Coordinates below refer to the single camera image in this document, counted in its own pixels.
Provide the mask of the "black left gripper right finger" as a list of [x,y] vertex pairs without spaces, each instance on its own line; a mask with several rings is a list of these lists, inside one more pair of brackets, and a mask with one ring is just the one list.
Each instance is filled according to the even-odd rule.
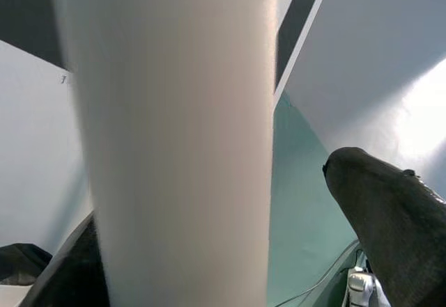
[[322,174],[391,306],[444,306],[445,199],[357,147],[331,152]]

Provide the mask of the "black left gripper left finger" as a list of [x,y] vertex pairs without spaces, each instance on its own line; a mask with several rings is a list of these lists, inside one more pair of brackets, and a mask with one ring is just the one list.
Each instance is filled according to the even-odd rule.
[[24,305],[110,305],[93,212],[53,256],[27,292]]

